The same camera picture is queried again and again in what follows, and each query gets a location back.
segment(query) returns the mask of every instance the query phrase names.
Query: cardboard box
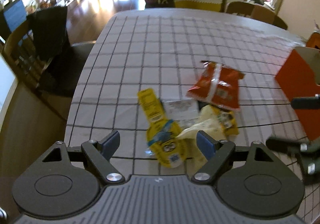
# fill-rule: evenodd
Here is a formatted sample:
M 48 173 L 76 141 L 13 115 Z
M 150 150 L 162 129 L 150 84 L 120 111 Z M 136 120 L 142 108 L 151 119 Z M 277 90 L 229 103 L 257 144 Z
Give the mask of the cardboard box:
M 276 81 L 291 101 L 320 93 L 320 53 L 318 49 L 296 47 L 276 75 Z M 295 110 L 309 140 L 320 136 L 320 110 Z

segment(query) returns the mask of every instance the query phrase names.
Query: black cloth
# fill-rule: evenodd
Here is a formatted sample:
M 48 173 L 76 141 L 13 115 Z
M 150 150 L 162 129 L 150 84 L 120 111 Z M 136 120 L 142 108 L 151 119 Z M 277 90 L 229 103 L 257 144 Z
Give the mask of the black cloth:
M 67 12 L 66 6 L 56 6 L 27 16 L 29 27 L 33 31 L 36 53 L 41 60 L 48 61 L 70 48 L 66 28 Z

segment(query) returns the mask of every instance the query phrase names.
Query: red chip bag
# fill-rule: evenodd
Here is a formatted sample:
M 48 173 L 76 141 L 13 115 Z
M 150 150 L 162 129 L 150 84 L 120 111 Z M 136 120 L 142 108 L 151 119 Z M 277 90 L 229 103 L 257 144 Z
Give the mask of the red chip bag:
M 238 80 L 244 74 L 220 63 L 203 61 L 204 72 L 187 91 L 188 97 L 228 110 L 239 110 Z

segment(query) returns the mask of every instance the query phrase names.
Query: grid tablecloth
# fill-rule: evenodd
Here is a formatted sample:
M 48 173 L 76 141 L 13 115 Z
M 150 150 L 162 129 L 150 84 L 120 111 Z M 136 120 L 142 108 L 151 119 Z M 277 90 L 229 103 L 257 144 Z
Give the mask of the grid tablecloth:
M 212 60 L 245 72 L 239 81 L 241 112 L 237 145 L 265 142 L 271 135 L 303 140 L 306 134 L 274 75 L 297 43 L 261 31 L 211 20 L 163 17 L 113 17 L 94 45 L 75 91 L 65 142 L 79 146 L 118 130 L 121 144 L 110 162 L 129 174 L 190 174 L 192 164 L 169 169 L 145 150 L 148 123 L 137 92 L 153 88 L 162 100 L 185 98 Z M 277 154 L 301 178 L 295 159 Z M 298 215 L 307 223 L 319 215 L 319 185 L 306 187 Z

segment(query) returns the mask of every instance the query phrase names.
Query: wooden chair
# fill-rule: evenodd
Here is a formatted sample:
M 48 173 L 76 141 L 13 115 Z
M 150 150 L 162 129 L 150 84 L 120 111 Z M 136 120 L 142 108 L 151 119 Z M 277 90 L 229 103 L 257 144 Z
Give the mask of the wooden chair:
M 68 60 L 68 63 L 63 64 L 63 66 L 61 62 L 56 62 L 56 57 L 53 57 L 48 63 L 43 62 L 36 54 L 29 22 L 26 20 L 10 34 L 1 54 L 17 76 L 18 81 L 23 82 L 51 111 L 61 119 L 66 120 L 48 103 L 42 94 L 49 93 L 72 97 L 94 43 L 72 45 L 71 49 L 75 53 L 75 58 Z M 46 73 L 49 68 L 54 70 L 55 68 L 52 69 L 52 66 L 57 64 L 58 72 L 61 74 L 59 77 L 61 82 Z
M 246 2 L 231 2 L 227 6 L 226 13 L 236 14 L 272 24 L 281 29 L 287 30 L 287 24 L 273 11 L 258 4 Z

